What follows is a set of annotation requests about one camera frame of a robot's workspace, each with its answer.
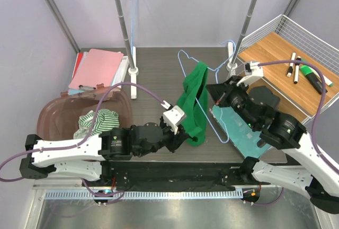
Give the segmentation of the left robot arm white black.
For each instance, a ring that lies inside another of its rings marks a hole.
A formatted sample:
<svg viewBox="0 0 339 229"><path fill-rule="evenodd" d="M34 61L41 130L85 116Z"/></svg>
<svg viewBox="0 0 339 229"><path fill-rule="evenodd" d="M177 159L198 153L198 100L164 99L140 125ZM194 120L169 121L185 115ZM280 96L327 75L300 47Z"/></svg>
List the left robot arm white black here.
<svg viewBox="0 0 339 229"><path fill-rule="evenodd" d="M28 155L21 160L20 173L25 179L43 179L50 174L96 181L101 186L112 182L113 173L103 167L105 161L128 161L166 147L175 152L190 135L179 125L173 131L166 123L146 123L81 139L43 140L28 135L25 148Z"/></svg>

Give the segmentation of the green white striped tank top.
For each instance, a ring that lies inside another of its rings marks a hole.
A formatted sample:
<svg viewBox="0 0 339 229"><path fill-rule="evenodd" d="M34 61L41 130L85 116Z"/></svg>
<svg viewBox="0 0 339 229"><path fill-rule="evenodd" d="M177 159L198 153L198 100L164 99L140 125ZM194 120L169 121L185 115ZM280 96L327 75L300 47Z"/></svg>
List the green white striped tank top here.
<svg viewBox="0 0 339 229"><path fill-rule="evenodd" d="M93 123L95 112L91 110L85 115L79 117L78 130L74 132L73 139L84 138ZM110 131L112 128L119 128L119 114L109 109L100 109L95 118L94 127L91 136L101 134L105 131Z"/></svg>

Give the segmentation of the light blue wire hanger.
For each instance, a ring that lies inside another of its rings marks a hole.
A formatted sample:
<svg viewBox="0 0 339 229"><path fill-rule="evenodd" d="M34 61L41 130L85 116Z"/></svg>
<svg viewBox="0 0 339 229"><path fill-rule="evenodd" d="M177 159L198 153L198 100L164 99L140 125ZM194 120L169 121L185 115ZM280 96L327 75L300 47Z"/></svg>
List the light blue wire hanger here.
<svg viewBox="0 0 339 229"><path fill-rule="evenodd" d="M131 26L131 46L133 47L135 41L135 24L136 24L136 11L137 11L137 0L129 0L130 3L130 26Z"/></svg>

